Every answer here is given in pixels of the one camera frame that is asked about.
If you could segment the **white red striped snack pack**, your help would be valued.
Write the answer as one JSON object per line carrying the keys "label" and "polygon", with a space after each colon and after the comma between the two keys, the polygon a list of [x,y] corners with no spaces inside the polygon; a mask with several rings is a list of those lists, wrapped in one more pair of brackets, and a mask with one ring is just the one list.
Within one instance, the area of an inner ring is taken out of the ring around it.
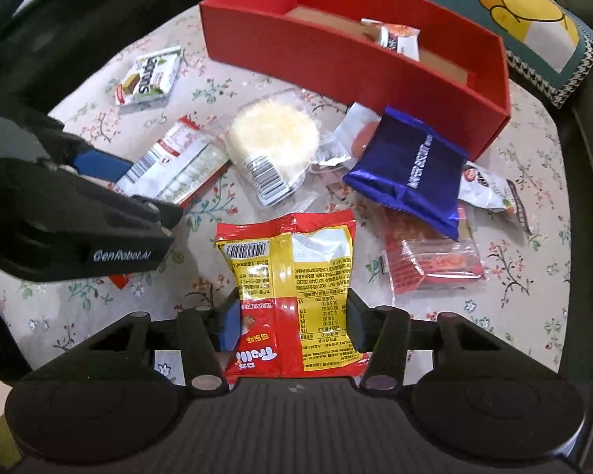
{"label": "white red striped snack pack", "polygon": [[176,121],[111,188],[125,196],[141,196],[187,204],[228,164],[225,152],[187,117]]}

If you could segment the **red yellow snack bag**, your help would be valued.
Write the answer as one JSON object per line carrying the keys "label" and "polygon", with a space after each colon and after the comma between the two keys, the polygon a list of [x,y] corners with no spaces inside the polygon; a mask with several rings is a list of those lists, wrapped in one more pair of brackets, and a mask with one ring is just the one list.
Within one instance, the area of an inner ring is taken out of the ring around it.
{"label": "red yellow snack bag", "polygon": [[215,245],[239,291],[230,383],[364,373],[367,356],[347,329],[355,229],[349,210],[218,225]]}

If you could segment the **green white Kaprons wafer pack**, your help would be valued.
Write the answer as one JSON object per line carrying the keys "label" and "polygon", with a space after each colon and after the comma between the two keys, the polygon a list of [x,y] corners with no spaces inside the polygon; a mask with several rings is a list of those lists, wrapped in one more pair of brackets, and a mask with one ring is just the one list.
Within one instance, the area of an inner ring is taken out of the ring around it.
{"label": "green white Kaprons wafer pack", "polygon": [[183,49],[169,47],[139,56],[114,90],[117,106],[168,98],[179,75]]}

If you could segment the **clear round bread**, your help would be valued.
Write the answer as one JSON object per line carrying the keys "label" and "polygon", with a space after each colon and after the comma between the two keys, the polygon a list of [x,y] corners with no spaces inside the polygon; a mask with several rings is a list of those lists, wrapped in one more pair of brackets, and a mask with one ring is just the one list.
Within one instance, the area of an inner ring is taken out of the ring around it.
{"label": "clear round bread", "polygon": [[307,211],[317,199],[318,175],[350,160],[309,97],[303,89],[276,92],[215,125],[244,194],[264,218]]}

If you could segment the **blue wafer biscuit pack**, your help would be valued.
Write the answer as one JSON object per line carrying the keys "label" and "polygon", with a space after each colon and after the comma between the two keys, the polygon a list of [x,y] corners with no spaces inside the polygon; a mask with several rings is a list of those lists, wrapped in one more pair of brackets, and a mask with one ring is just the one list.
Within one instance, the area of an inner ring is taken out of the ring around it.
{"label": "blue wafer biscuit pack", "polygon": [[459,238],[459,186],[468,153],[419,119],[388,106],[357,164],[344,175],[356,192]]}

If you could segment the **white spicy snack packet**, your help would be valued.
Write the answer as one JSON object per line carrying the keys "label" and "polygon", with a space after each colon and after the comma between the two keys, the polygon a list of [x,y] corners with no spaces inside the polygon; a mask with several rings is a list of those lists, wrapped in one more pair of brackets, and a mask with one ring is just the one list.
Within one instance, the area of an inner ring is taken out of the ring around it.
{"label": "white spicy snack packet", "polygon": [[525,234],[531,234],[526,210],[516,185],[473,162],[467,162],[462,171],[459,200],[475,208],[504,215],[518,224]]}

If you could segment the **vacuum packed pink sausages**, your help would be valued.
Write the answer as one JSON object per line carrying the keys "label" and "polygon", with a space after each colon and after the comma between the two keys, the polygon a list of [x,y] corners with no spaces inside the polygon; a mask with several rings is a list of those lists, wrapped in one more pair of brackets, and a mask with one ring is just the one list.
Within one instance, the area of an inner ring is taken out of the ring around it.
{"label": "vacuum packed pink sausages", "polygon": [[359,103],[354,103],[345,118],[336,126],[325,144],[325,153],[333,166],[329,178],[336,181],[351,170],[372,140],[381,116]]}

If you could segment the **clear red snack packet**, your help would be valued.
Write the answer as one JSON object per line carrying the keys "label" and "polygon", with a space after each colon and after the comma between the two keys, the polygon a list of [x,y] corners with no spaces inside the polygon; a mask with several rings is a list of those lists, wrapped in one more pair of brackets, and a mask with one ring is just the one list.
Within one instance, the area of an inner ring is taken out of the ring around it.
{"label": "clear red snack packet", "polygon": [[417,290],[465,288],[485,278],[463,205],[457,207],[456,240],[401,211],[381,210],[379,223],[394,296]]}

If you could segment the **small white snack packet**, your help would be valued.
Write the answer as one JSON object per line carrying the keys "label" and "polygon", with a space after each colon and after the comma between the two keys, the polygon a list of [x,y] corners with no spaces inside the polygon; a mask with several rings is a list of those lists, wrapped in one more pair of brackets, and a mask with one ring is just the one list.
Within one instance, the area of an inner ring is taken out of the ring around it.
{"label": "small white snack packet", "polygon": [[368,18],[362,18],[361,25],[379,46],[411,60],[420,60],[419,29]]}

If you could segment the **red cardboard box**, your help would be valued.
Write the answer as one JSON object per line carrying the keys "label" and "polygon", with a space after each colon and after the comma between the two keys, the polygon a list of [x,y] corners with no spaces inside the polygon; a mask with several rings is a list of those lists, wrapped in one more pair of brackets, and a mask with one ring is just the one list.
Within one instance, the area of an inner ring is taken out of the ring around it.
{"label": "red cardboard box", "polygon": [[[511,116],[502,39],[429,0],[204,0],[211,59],[334,101],[405,111],[478,158]],[[420,60],[379,46],[361,19],[420,30]]]}

